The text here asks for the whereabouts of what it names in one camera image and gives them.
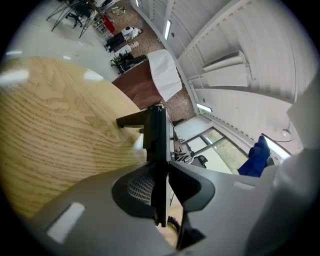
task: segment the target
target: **wooden table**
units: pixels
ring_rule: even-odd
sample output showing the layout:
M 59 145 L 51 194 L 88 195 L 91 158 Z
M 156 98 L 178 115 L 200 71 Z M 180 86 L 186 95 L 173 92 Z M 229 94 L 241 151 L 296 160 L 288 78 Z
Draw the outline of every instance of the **wooden table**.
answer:
M 137 129 L 116 118 L 138 112 L 118 88 L 91 70 L 47 57 L 10 60 L 0 78 L 1 186 L 13 208 L 31 217 L 76 182 L 144 162 Z

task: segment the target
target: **floor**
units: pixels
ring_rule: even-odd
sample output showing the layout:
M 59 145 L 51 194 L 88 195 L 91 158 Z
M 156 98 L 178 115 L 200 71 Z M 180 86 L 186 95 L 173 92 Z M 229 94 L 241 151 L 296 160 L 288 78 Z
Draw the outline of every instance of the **floor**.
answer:
M 57 0 L 48 0 L 40 4 L 21 25 L 7 48 L 4 60 L 28 56 L 55 57 L 90 69 L 108 81 L 115 80 L 118 77 L 118 71 L 110 66 L 110 60 L 113 57 L 104 49 L 106 40 L 101 38 L 93 27 L 79 38 L 82 29 L 80 27 L 73 29 L 73 20 L 69 18 L 64 19 L 51 31 L 59 14 L 48 21 L 46 19 L 59 5 L 61 3 Z M 126 8 L 126 14 L 120 16 L 110 14 L 110 18 L 114 20 L 116 32 L 127 26 L 136 26 L 144 30 L 133 40 L 133 42 L 139 42 L 139 46 L 132 51 L 133 56 L 146 55 L 164 49 L 156 34 L 130 6 L 128 0 L 120 0 L 114 6 Z M 172 121 L 188 120 L 195 116 L 187 90 L 183 84 L 182 86 L 181 91 L 167 102 L 163 102 Z
M 4 60 L 28 56 L 55 57 L 90 69 L 113 81 L 118 72 L 110 66 L 112 55 L 104 49 L 105 40 L 90 27 L 81 38 L 82 28 L 73 29 L 73 20 L 64 19 L 52 32 L 59 14 L 47 17 L 59 6 L 57 0 L 45 1 L 26 19 L 7 49 Z

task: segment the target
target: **mesh panel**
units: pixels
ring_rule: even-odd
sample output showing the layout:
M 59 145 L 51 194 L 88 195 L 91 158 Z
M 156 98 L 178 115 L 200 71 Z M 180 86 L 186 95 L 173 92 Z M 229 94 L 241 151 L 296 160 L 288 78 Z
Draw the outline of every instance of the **mesh panel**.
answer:
M 128 185 L 130 195 L 147 205 L 151 205 L 151 193 L 155 186 L 154 168 L 154 164 L 149 166 Z

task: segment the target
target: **blue cloth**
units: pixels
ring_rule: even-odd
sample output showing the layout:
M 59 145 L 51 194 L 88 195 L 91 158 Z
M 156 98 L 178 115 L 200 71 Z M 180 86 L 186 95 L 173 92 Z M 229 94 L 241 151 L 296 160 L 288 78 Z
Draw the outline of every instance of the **blue cloth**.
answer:
M 249 159 L 238 169 L 240 175 L 260 177 L 270 156 L 270 149 L 264 136 L 249 151 Z

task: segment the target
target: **white ceiling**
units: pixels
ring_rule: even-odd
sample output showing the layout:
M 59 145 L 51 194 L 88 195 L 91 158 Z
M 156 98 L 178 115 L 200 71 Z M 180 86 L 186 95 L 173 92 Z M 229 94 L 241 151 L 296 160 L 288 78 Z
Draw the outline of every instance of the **white ceiling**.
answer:
M 139 3 L 139 9 L 158 34 L 163 34 L 167 20 L 171 20 L 166 45 L 191 83 L 194 92 L 191 97 L 211 107 L 212 115 L 226 126 L 254 141 L 265 133 L 277 141 L 293 139 L 282 144 L 291 153 L 302 149 L 294 127 L 290 125 L 289 138 L 283 137 L 282 129 L 288 126 L 288 108 L 316 75 L 319 54 L 300 22 L 282 2 L 139 0 Z M 242 51 L 249 63 L 252 83 L 248 87 L 212 88 L 205 78 L 193 80 L 201 76 L 205 64 L 236 51 Z

